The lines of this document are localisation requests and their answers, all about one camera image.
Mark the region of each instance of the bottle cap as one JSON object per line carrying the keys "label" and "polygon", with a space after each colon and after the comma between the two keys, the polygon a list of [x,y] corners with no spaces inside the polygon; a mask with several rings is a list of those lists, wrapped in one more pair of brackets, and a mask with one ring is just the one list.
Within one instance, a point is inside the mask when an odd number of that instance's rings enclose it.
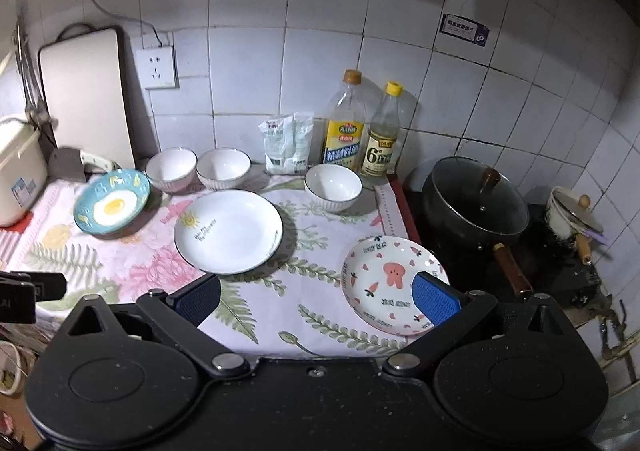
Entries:
{"label": "bottle cap", "polygon": [[362,83],[362,73],[353,68],[348,68],[344,71],[342,80],[349,85],[359,85]]}
{"label": "bottle cap", "polygon": [[402,85],[395,81],[389,81],[386,84],[386,93],[393,97],[398,97],[402,93]]}

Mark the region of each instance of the blue gripper pad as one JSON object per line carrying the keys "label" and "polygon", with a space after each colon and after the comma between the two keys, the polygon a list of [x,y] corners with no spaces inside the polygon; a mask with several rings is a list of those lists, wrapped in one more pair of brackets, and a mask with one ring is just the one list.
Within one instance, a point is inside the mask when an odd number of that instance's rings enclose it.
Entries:
{"label": "blue gripper pad", "polygon": [[414,277],[412,294],[415,306],[436,326],[462,309],[460,298],[449,293],[446,290],[449,288],[444,282],[426,272],[419,272]]}
{"label": "blue gripper pad", "polygon": [[187,293],[179,295],[178,291],[172,298],[172,308],[194,326],[202,323],[220,303],[220,280],[215,276],[203,279],[205,277],[200,278],[201,283],[190,284],[194,287]]}

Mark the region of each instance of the plate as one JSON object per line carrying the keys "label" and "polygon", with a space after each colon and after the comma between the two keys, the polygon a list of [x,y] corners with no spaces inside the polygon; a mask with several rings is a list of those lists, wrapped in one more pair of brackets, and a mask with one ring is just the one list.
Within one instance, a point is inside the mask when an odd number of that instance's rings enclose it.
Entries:
{"label": "plate", "polygon": [[92,182],[74,205],[74,220],[90,235],[108,235],[129,224],[149,198],[149,179],[138,170],[114,170]]}
{"label": "plate", "polygon": [[282,219],[267,199],[239,189],[198,198],[175,222],[175,246],[182,257],[204,272],[241,274],[276,252]]}
{"label": "plate", "polygon": [[347,254],[342,291],[356,314],[374,328],[415,336],[433,327],[412,295],[414,277],[420,271],[449,284],[436,257],[417,243],[392,236],[368,238]]}

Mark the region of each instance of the pink bear design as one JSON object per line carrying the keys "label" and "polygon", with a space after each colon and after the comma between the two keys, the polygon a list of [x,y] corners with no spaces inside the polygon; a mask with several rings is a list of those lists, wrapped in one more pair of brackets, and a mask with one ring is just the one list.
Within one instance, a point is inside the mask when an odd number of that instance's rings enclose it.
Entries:
{"label": "pink bear design", "polygon": [[398,290],[400,290],[402,288],[402,277],[406,272],[404,270],[404,267],[399,263],[389,262],[385,263],[385,265],[382,267],[382,270],[386,274],[386,284],[389,287],[393,287],[394,285],[396,285],[396,287],[398,287]]}

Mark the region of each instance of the cutting board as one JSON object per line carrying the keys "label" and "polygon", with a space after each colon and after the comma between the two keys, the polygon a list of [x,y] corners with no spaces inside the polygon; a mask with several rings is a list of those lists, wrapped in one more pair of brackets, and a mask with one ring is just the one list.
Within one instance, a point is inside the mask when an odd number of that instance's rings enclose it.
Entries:
{"label": "cutting board", "polygon": [[58,146],[81,148],[135,168],[113,28],[43,47],[40,75]]}

